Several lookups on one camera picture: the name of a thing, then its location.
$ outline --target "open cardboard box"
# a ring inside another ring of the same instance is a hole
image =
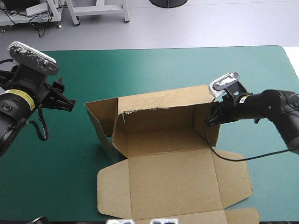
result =
[[[257,224],[253,208],[224,210],[252,194],[246,162],[211,153],[204,119],[206,85],[86,103],[103,145],[128,159],[98,173],[101,213],[137,223],[177,217],[180,224]],[[215,146],[219,126],[209,128]],[[240,159],[242,155],[218,151]]]

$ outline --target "green tabletop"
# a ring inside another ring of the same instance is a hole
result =
[[[96,221],[97,172],[119,160],[98,141],[84,102],[208,84],[231,71],[249,92],[299,92],[299,80],[279,46],[50,51],[60,65],[71,113],[44,110],[50,139],[23,128],[0,158],[0,220]],[[274,125],[244,120],[221,126],[218,149],[254,156],[285,149]],[[255,207],[261,220],[299,220],[299,156],[274,155],[248,162],[253,195],[232,208]]]

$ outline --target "box flap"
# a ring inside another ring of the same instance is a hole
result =
[[[210,150],[129,158],[132,218],[221,210]]]
[[[150,92],[133,96],[119,97],[118,114],[153,108],[170,108],[204,104],[209,103],[212,100],[213,96],[209,93],[207,85]]]
[[[85,103],[89,118],[93,123],[99,140],[107,146],[107,137],[111,137],[117,113],[118,98]]]
[[[223,210],[251,193],[246,163],[208,148],[131,157],[98,176],[101,213],[135,220]]]
[[[98,210],[124,219],[131,218],[128,160],[104,168],[98,173]]]
[[[217,150],[219,155],[232,159],[243,159],[241,154]],[[248,198],[253,190],[246,162],[230,162],[215,154],[213,161],[217,175],[223,208]]]
[[[179,224],[228,224],[224,210],[194,213],[194,214],[172,216],[172,217],[165,217],[165,218],[177,218]],[[149,224],[149,223],[150,223],[150,219],[136,221],[136,224]]]
[[[219,210],[164,217],[177,218],[179,224],[259,224],[260,216],[254,208]],[[136,224],[149,224],[150,219],[138,220]]]
[[[228,224],[259,224],[260,215],[254,208],[234,209],[225,211]]]

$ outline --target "floor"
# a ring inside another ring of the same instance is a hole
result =
[[[128,5],[129,23],[113,14],[81,17],[81,25],[73,26],[65,9],[63,29],[49,29],[42,38],[29,25],[9,28],[0,33],[0,60],[8,57],[7,46],[17,40],[39,50],[299,47],[299,0],[189,0],[173,9],[155,7],[148,0],[128,0]],[[299,53],[298,48],[290,51]]]

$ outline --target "wire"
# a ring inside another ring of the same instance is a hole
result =
[[[2,12],[5,13],[5,15],[10,19],[10,21],[11,21],[14,25],[16,24],[16,23],[12,20],[12,18],[10,18],[10,16],[7,14],[7,12],[6,12],[3,8],[0,7],[0,10],[2,10]]]
[[[0,61],[0,64],[3,64],[5,62],[13,62],[14,60],[13,59],[6,59],[6,60],[3,60],[3,61]]]
[[[38,116],[39,116],[40,122],[41,122],[42,127],[43,127],[43,134],[42,134],[42,131],[39,128],[39,126],[38,126],[38,124],[37,124],[36,121],[31,120],[31,121],[29,121],[29,123],[33,124],[33,126],[36,128],[36,133],[37,133],[38,138],[41,141],[46,141],[46,140],[49,139],[49,131],[48,131],[48,127],[47,127],[46,121],[43,118],[42,106],[43,106],[42,104],[39,105],[39,107],[37,109],[37,112],[38,112]]]
[[[45,27],[43,29],[43,33],[42,34],[41,34],[40,30],[37,27],[34,27],[34,29],[37,30],[39,37],[42,37],[42,36],[45,35],[46,29],[49,27],[49,23],[52,21],[52,18],[53,18],[53,13],[51,13],[51,15],[49,16],[48,21],[47,21],[47,23],[46,23],[46,25],[45,25]]]
[[[210,114],[210,112],[211,112],[211,108],[212,108],[212,104],[213,104],[213,102],[214,102],[215,100],[216,100],[216,98],[214,98],[214,99],[212,100],[212,102],[211,102],[211,104],[210,104],[210,107],[209,107],[209,110],[208,110],[207,115],[206,115],[206,120],[205,120],[205,134],[206,134],[206,140],[207,140],[207,143],[208,143],[210,149],[211,149],[212,152],[213,152],[216,156],[218,156],[219,158],[221,158],[221,159],[223,159],[223,160],[231,161],[231,162],[242,162],[242,161],[254,160],[254,159],[258,159],[258,158],[266,157],[266,156],[269,156],[269,155],[275,155],[275,154],[280,154],[280,153],[285,153],[285,152],[290,152],[290,151],[292,151],[292,150],[296,150],[296,149],[285,149],[285,150],[281,150],[281,151],[277,151],[277,152],[273,152],[273,153],[267,153],[267,154],[263,154],[263,155],[258,155],[258,156],[249,157],[249,158],[246,158],[246,159],[238,159],[238,160],[236,160],[236,159],[226,158],[226,157],[223,157],[223,156],[219,155],[219,154],[213,149],[213,146],[212,146],[211,143],[210,143],[210,140],[209,140],[209,137],[208,137],[208,133],[207,133],[207,121],[208,121],[208,119],[210,119],[211,117],[213,117],[213,116],[217,113],[217,111],[218,111],[218,109],[220,108],[221,103],[222,103],[222,102],[219,103],[219,105],[218,105],[217,109],[215,110],[214,114],[213,114],[212,116],[209,117],[209,114]]]

